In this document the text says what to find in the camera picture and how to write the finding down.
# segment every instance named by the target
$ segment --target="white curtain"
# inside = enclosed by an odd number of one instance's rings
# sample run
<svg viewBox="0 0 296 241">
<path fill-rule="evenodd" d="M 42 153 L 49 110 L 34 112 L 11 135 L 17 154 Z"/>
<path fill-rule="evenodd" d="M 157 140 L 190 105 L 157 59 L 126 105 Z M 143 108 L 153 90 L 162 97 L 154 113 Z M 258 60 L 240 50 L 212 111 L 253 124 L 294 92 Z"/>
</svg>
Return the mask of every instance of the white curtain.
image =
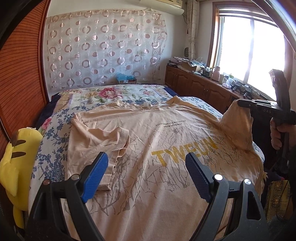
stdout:
<svg viewBox="0 0 296 241">
<path fill-rule="evenodd" d="M 195 40 L 197 36 L 198 21 L 200 18 L 200 2 L 199 0 L 188 0 L 187 3 L 187 20 L 189 34 L 189 59 L 197 58 Z"/>
<path fill-rule="evenodd" d="M 161 83 L 160 58 L 167 39 L 160 13 L 105 9 L 46 19 L 44 71 L 52 91 L 114 83 L 134 75 L 139 83 Z"/>
</svg>

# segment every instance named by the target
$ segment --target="bed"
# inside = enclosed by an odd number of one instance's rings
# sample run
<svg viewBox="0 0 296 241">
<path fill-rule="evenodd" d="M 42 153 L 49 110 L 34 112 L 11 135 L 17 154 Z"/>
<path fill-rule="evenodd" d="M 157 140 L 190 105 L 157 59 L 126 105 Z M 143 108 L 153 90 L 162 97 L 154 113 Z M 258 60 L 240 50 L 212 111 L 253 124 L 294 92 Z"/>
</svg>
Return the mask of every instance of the bed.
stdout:
<svg viewBox="0 0 296 241">
<path fill-rule="evenodd" d="M 39 128 L 43 139 L 31 177 L 29 211 L 44 179 L 54 182 L 65 179 L 70 121 L 75 113 L 89 111 L 117 99 L 129 104 L 143 105 L 146 102 L 149 105 L 156 105 L 164 103 L 174 95 L 176 94 L 171 89 L 160 85 L 113 85 L 61 92 L 58 97 L 56 96 L 58 100 L 52 116 Z M 181 97 L 181 99 L 208 111 L 217 118 L 222 117 L 222 114 L 201 99 L 196 97 Z M 264 155 L 255 143 L 253 148 L 264 162 Z"/>
</svg>

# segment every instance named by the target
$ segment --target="air conditioner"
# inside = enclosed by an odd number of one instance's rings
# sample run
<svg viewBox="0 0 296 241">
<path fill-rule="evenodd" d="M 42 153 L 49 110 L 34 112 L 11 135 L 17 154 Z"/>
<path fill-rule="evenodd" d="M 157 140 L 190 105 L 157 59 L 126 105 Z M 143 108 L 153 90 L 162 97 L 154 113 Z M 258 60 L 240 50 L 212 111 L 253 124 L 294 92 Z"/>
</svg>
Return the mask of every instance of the air conditioner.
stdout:
<svg viewBox="0 0 296 241">
<path fill-rule="evenodd" d="M 182 0 L 140 0 L 140 5 L 174 15 L 182 15 L 184 13 Z"/>
</svg>

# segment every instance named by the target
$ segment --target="hand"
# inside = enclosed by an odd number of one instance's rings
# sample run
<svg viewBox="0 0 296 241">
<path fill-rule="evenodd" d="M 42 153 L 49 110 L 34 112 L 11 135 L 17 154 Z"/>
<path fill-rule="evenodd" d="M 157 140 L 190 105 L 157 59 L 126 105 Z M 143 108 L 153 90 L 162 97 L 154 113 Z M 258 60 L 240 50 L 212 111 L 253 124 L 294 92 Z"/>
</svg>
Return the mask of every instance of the hand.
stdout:
<svg viewBox="0 0 296 241">
<path fill-rule="evenodd" d="M 288 132 L 289 133 L 289 150 L 291 150 L 296 145 L 296 126 L 282 124 L 276 127 L 276 123 L 273 119 L 270 121 L 270 131 L 271 131 L 271 144 L 272 147 L 276 150 L 279 150 L 283 143 L 281 142 L 281 133 L 280 132 Z"/>
</svg>

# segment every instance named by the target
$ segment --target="plush toy ear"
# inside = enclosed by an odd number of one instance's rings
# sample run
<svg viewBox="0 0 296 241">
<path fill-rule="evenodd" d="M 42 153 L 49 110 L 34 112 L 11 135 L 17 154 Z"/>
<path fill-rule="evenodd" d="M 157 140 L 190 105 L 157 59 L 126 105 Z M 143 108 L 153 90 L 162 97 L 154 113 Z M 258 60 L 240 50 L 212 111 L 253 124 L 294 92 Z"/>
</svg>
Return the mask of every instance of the plush toy ear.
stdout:
<svg viewBox="0 0 296 241">
<path fill-rule="evenodd" d="M 4 156 L 0 162 L 0 183 L 12 196 L 17 195 L 19 171 L 10 164 L 12 144 L 8 143 Z"/>
</svg>

